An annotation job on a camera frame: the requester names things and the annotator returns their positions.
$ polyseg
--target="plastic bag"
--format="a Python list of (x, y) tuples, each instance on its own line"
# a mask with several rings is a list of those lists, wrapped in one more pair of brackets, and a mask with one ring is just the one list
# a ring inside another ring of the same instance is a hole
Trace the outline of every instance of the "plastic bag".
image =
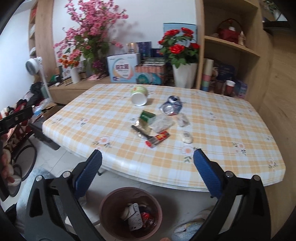
[(189, 120), (183, 113), (180, 113), (179, 115), (177, 115), (176, 118), (177, 118), (179, 127), (185, 127), (190, 125)]
[(157, 115), (148, 120), (148, 125), (150, 128), (157, 133), (170, 128), (173, 124), (175, 124), (173, 119), (164, 114)]

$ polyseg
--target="blue gripper pad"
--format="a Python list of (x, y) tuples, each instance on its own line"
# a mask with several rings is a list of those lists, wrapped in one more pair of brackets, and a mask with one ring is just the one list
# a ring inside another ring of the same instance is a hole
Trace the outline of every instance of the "blue gripper pad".
[(94, 152), (87, 159), (86, 167), (75, 181), (74, 196), (76, 199), (85, 196), (86, 191), (88, 190), (91, 182), (102, 165), (102, 160), (103, 156), (99, 150), (94, 150)]
[(193, 154), (193, 162), (209, 189), (211, 196), (219, 199), (222, 195), (222, 182), (212, 169), (211, 161), (201, 149), (197, 149)]

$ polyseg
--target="brown trash can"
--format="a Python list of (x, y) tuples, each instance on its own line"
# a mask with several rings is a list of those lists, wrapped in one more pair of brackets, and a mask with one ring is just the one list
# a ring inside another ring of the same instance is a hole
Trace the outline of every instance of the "brown trash can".
[[(156, 225), (149, 229), (129, 231), (127, 221), (120, 216), (128, 203), (145, 204), (150, 207)], [(124, 187), (109, 193), (101, 202), (100, 222), (104, 229), (113, 237), (123, 241), (145, 240), (151, 237), (159, 229), (163, 213), (158, 201), (148, 192), (134, 187)]]

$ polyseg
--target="screw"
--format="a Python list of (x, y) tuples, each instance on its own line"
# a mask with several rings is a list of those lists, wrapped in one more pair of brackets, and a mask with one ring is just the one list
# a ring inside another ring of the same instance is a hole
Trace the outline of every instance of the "screw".
[(260, 177), (259, 177), (258, 175), (254, 175), (254, 179), (255, 179), (256, 181), (260, 181)]
[(41, 175), (39, 175), (39, 176), (37, 176), (36, 178), (35, 178), (35, 180), (37, 181), (37, 182), (39, 182), (39, 181), (41, 181), (42, 180), (42, 176)]
[(231, 171), (227, 171), (227, 172), (225, 172), (225, 175), (226, 175), (227, 177), (233, 177), (233, 176), (234, 176), (233, 172), (231, 172)]
[(70, 175), (71, 175), (71, 172), (69, 172), (69, 171), (66, 171), (66, 172), (63, 173), (63, 177), (64, 177), (64, 178), (67, 178), (67, 177), (69, 177)]

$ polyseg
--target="green label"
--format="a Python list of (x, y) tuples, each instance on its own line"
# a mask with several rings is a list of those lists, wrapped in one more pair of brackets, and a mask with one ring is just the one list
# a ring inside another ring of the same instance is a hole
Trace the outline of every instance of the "green label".
[(143, 110), (142, 114), (140, 115), (140, 119), (142, 119), (145, 122), (148, 122), (148, 120), (150, 118), (155, 117), (155, 116), (156, 116), (155, 114)]

